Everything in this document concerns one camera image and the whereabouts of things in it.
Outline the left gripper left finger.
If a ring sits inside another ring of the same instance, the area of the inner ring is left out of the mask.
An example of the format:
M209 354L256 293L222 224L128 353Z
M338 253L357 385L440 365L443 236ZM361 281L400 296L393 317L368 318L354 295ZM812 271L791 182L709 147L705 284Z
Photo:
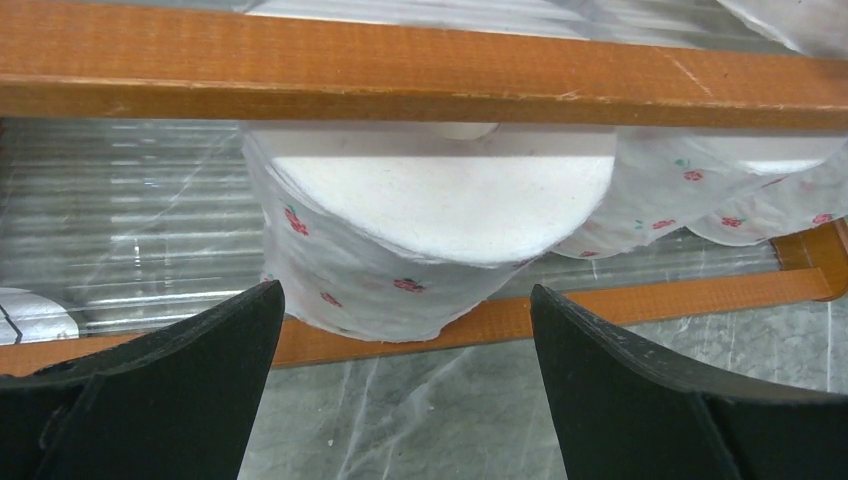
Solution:
M234 479L278 344L278 281L1 379L5 479Z

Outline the white roll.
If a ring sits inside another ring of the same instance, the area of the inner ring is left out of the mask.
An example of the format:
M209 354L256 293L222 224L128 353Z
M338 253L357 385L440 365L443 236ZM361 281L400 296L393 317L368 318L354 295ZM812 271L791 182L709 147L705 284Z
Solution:
M267 280L288 315L366 341L436 338L574 233L613 173L611 127L243 121Z
M707 151L731 167L683 225L715 243L747 246L820 226L847 211L847 134L702 130Z
M605 197L553 251L593 260L647 246L771 179L778 144L749 131L622 127Z

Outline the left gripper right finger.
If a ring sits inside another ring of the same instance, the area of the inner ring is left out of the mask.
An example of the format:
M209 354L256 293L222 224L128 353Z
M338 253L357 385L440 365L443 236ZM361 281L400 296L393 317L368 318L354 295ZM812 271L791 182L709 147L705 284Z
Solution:
M847 399L696 361L541 285L533 339L571 479L843 479Z

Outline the orange wooden two-tier shelf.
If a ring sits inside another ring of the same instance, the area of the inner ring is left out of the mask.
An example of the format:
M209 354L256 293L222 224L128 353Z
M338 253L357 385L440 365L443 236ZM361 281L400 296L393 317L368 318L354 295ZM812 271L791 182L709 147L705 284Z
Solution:
M460 120L847 129L847 62L248 16L1 1L1 117ZM568 294L619 325L831 301L847 226L774 240L782 270ZM289 320L274 367L529 338L529 301L484 302L422 343Z

